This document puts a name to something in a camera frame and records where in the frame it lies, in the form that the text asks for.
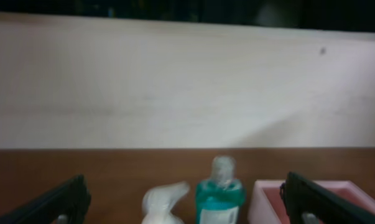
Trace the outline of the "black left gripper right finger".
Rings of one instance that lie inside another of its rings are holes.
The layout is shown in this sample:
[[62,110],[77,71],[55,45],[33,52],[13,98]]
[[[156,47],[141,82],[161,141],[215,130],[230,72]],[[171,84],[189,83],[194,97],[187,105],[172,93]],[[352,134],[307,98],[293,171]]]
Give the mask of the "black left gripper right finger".
[[375,214],[337,196],[295,172],[280,186],[280,197],[291,224],[375,224]]

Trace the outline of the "clear pump soap bottle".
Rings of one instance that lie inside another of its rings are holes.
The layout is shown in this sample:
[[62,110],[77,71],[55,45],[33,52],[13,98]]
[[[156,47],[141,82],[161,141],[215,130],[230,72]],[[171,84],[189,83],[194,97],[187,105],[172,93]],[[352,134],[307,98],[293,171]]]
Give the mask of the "clear pump soap bottle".
[[190,191],[187,182],[161,185],[148,190],[142,200],[142,224],[184,224],[172,209]]

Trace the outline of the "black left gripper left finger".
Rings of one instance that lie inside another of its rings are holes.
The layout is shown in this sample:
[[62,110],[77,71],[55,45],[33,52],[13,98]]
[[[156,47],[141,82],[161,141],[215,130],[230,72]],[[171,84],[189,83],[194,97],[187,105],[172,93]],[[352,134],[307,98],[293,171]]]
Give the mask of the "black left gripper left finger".
[[85,177],[76,175],[30,202],[0,216],[0,224],[48,224],[66,216],[69,224],[82,224],[91,204]]

